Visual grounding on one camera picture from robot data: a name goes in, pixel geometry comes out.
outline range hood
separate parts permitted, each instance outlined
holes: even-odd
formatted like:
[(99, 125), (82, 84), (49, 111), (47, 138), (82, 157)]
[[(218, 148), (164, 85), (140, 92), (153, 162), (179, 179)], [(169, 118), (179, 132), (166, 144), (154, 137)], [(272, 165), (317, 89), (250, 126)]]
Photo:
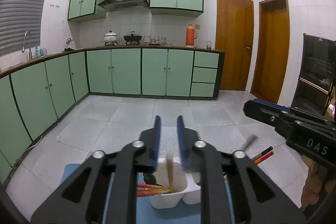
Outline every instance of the range hood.
[(148, 7), (147, 0), (104, 0), (98, 4), (109, 11), (121, 10), (130, 7), (145, 8)]

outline white pot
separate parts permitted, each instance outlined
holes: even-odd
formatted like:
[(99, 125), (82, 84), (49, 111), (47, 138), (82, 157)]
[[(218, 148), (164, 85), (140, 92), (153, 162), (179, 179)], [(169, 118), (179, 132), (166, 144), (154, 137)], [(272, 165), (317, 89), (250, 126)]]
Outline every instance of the white pot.
[(107, 43), (113, 43), (117, 40), (117, 34), (112, 32), (112, 31), (109, 31), (107, 34), (104, 35), (104, 42), (107, 42)]

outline human hand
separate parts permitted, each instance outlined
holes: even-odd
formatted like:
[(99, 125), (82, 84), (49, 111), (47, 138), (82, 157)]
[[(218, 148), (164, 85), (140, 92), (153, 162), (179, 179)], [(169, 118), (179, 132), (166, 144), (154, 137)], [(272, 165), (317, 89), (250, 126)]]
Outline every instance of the human hand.
[[(301, 195), (301, 204), (303, 207), (307, 207), (310, 204), (316, 204), (320, 198), (319, 194), (322, 190), (323, 181), (318, 176), (319, 168), (320, 165), (314, 161), (309, 167), (308, 176)], [(325, 184), (325, 191), (331, 193), (335, 185), (336, 179), (327, 181)]]

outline lower cabinet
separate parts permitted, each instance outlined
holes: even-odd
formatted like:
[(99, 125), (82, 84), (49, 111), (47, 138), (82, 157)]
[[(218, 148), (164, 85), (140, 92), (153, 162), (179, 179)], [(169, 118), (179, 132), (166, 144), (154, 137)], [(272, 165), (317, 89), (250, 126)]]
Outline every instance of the lower cabinet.
[(9, 76), (0, 79), (0, 102), (0, 150), (11, 165), (14, 165), (31, 140), (17, 111)]
[(85, 69), (85, 53), (69, 54), (69, 68), (73, 94), (75, 101), (78, 102), (89, 92)]
[(113, 92), (141, 94), (141, 49), (121, 48), (112, 50)]
[(34, 140), (57, 120), (45, 65), (24, 68), (14, 72), (11, 78), (23, 121)]
[(2, 184), (5, 182), (5, 179), (10, 171), (11, 167), (0, 151), (0, 182)]
[(113, 93), (111, 50), (88, 51), (86, 57), (90, 91)]
[(168, 96), (189, 96), (193, 71), (194, 51), (169, 50), (168, 53)]
[(60, 118), (74, 103), (67, 56), (45, 62), (49, 88), (57, 117)]
[(165, 95), (167, 49), (142, 50), (142, 94)]

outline metal screw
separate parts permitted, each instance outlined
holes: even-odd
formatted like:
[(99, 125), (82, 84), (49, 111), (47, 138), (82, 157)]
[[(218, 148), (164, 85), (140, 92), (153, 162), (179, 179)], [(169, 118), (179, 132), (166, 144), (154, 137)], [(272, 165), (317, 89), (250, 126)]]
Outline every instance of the metal screw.
[(145, 143), (143, 141), (134, 141), (132, 145), (136, 148), (140, 148), (140, 147), (143, 147)]
[(242, 159), (242, 158), (244, 158), (244, 157), (246, 156), (246, 154), (245, 154), (243, 151), (236, 151), (236, 152), (234, 153), (234, 156), (235, 156), (236, 158), (238, 158), (238, 159)]
[(104, 152), (101, 151), (101, 150), (97, 150), (95, 152), (93, 152), (92, 156), (95, 158), (95, 159), (101, 159), (102, 157), (104, 157)]
[(207, 144), (206, 144), (206, 142), (204, 142), (204, 141), (195, 141), (194, 142), (194, 146), (196, 146), (197, 148), (203, 148), (203, 147), (205, 147)]

